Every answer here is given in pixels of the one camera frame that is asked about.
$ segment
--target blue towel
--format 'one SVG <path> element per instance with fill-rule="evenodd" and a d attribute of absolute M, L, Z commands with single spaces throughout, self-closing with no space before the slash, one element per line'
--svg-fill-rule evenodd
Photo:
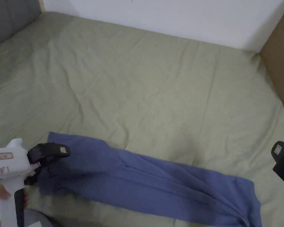
<path fill-rule="evenodd" d="M 111 148 L 83 136 L 50 133 L 68 158 L 39 176 L 42 195 L 72 193 L 146 214 L 210 226 L 260 227 L 252 181 Z"/>

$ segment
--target red label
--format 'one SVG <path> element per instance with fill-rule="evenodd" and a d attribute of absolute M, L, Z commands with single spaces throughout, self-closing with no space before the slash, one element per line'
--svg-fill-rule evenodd
<path fill-rule="evenodd" d="M 13 153 L 0 153 L 0 160 L 14 158 Z"/>

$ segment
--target gray fabric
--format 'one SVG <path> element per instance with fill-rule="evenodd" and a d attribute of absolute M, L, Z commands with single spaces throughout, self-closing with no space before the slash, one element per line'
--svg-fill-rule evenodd
<path fill-rule="evenodd" d="M 41 14 L 38 0 L 0 0 L 0 43 Z"/>
<path fill-rule="evenodd" d="M 24 210 L 24 226 L 30 226 L 36 222 L 41 222 L 42 227 L 61 227 L 61 225 L 55 225 L 50 222 L 50 220 L 42 213 L 26 209 Z"/>

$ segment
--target bed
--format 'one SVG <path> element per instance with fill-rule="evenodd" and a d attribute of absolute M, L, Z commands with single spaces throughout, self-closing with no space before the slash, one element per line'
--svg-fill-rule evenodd
<path fill-rule="evenodd" d="M 284 226 L 270 154 L 284 108 L 258 54 L 43 13 L 0 44 L 0 147 L 20 137 L 29 149 L 49 131 L 252 180 L 263 226 Z M 200 226 L 29 192 L 65 227 Z"/>

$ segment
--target white wall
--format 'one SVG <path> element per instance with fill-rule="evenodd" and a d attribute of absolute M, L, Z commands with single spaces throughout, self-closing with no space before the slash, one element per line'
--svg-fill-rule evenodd
<path fill-rule="evenodd" d="M 256 52 L 284 13 L 284 0 L 43 1 L 46 11 Z"/>

